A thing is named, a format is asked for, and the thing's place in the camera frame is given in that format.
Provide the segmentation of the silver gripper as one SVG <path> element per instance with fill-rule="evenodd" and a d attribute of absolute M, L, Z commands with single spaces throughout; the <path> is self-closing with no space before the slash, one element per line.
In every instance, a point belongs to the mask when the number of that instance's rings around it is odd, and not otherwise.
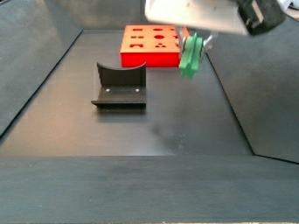
<path fill-rule="evenodd" d="M 181 49 L 185 26 L 213 31 L 203 41 L 205 51 L 213 48 L 217 32 L 249 34 L 235 0 L 146 0 L 144 15 L 151 22 L 181 25 L 175 26 Z"/>

